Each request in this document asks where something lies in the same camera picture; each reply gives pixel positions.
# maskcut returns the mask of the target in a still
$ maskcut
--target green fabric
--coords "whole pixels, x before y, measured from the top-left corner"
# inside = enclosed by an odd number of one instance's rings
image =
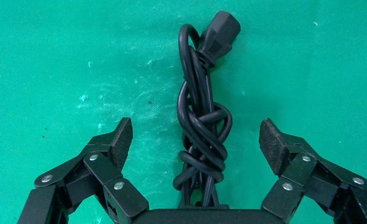
[[[201,32],[219,10],[242,27],[211,71],[233,114],[220,201],[258,209],[276,181],[258,145],[267,117],[367,178],[367,1],[0,0],[0,223],[17,222],[38,175],[123,116],[134,127],[123,174],[151,209],[175,208],[178,31]],[[112,221],[92,197],[70,223]],[[306,198],[291,223],[332,218]]]

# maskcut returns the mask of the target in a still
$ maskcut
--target textured gripper pad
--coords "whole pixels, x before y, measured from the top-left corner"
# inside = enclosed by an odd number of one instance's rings
[[[265,119],[260,125],[260,149],[266,157],[272,172],[278,176],[283,173],[289,157],[283,135],[269,118]]]
[[[130,118],[123,118],[116,130],[111,142],[110,156],[113,164],[121,171],[128,156],[132,141],[132,124]]]

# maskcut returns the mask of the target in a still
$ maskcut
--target silver screw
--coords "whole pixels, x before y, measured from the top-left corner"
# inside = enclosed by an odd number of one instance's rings
[[[98,158],[98,155],[92,155],[92,156],[90,156],[90,160],[91,161],[94,161],[94,160],[96,160]]]
[[[113,188],[115,190],[120,190],[120,189],[123,188],[123,186],[124,186],[124,183],[123,182],[117,182]]]
[[[285,190],[293,190],[292,185],[290,185],[289,183],[284,183],[284,184],[282,184],[282,187],[283,187]]]
[[[49,182],[51,178],[53,178],[53,175],[46,175],[42,178],[42,182],[43,183]]]
[[[304,161],[306,161],[306,162],[311,161],[311,158],[310,158],[310,157],[308,157],[308,156],[303,156],[302,158],[303,158],[303,160],[304,160]]]
[[[357,184],[365,184],[365,182],[362,179],[358,178],[358,177],[354,177],[354,178],[352,178],[352,180],[353,180],[353,182],[355,182]]]

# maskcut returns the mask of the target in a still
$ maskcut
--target black plug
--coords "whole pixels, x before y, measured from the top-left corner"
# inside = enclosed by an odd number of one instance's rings
[[[220,11],[200,37],[197,52],[209,67],[231,50],[231,44],[241,31],[240,23],[228,12]]]

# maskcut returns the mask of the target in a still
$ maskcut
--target power cord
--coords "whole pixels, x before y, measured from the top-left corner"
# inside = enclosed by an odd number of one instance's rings
[[[215,184],[224,179],[222,171],[227,150],[223,142],[230,133],[233,120],[226,107],[214,102],[209,69],[231,50],[240,30],[239,22],[231,14],[220,11],[201,36],[190,24],[183,25],[179,31],[179,54],[185,82],[179,92],[177,112],[186,151],[178,154],[184,164],[173,187],[181,191],[180,208],[192,205],[190,198],[195,189],[202,193],[201,201],[195,206],[220,205]],[[194,48],[189,45],[189,37]]]

